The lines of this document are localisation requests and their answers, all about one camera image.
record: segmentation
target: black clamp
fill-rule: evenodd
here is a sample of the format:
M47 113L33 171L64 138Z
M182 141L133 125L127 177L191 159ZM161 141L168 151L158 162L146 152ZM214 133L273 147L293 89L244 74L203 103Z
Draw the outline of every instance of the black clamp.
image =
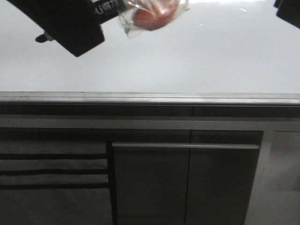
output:
M300 0L276 0L277 16L300 28Z
M43 43L55 39L78 57L104 42L100 24L118 15L116 0L8 0L45 33Z

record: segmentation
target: countertop edge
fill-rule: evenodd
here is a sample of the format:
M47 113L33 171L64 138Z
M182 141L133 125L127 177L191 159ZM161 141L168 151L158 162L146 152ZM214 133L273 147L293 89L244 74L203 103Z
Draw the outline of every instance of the countertop edge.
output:
M300 106L300 94L0 91L0 104Z

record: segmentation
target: tomato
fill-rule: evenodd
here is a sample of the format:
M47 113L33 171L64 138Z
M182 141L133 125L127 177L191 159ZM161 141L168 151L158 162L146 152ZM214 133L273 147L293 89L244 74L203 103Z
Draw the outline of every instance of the tomato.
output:
M179 2L180 0L150 0L133 14L134 25L146 30L166 26L172 20Z

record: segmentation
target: stainless steel cabinet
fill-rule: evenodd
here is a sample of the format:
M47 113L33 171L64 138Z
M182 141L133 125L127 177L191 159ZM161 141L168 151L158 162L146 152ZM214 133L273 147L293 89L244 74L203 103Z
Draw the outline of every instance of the stainless steel cabinet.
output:
M223 144L191 149L186 225L244 225L259 139L255 132L193 131L194 143Z
M300 132L276 132L247 225L300 222Z
M119 225L183 225L186 148L115 147Z

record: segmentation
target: clear plastic wrap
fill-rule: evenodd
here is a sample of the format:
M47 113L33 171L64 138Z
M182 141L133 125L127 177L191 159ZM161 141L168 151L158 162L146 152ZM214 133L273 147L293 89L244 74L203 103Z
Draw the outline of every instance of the clear plastic wrap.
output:
M121 25L133 31L156 30L172 22L188 8L188 0L118 0Z

